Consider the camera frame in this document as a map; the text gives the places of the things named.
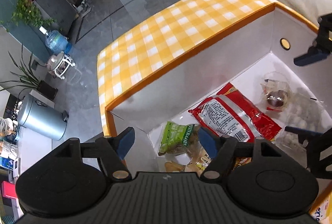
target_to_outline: water bottle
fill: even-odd
[[[64,52],[68,54],[72,44],[67,41],[67,38],[57,30],[47,31],[44,27],[40,27],[39,30],[45,35],[46,41],[45,45],[51,49],[54,54],[59,54]]]

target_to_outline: plant pot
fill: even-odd
[[[45,81],[41,81],[39,86],[37,87],[37,91],[47,97],[49,100],[54,100],[56,94],[58,93],[58,89],[51,87]]]

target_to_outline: yellow fabric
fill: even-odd
[[[174,58],[276,0],[181,0],[119,37],[98,55],[98,91],[105,107]]]

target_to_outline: red snack package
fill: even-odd
[[[218,136],[228,134],[241,142],[253,142],[258,136],[271,140],[281,130],[231,83],[188,112]]]

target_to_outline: green raisin package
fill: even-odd
[[[162,139],[158,155],[183,154],[197,150],[199,125],[189,124],[187,126],[178,125],[168,121],[162,132]]]

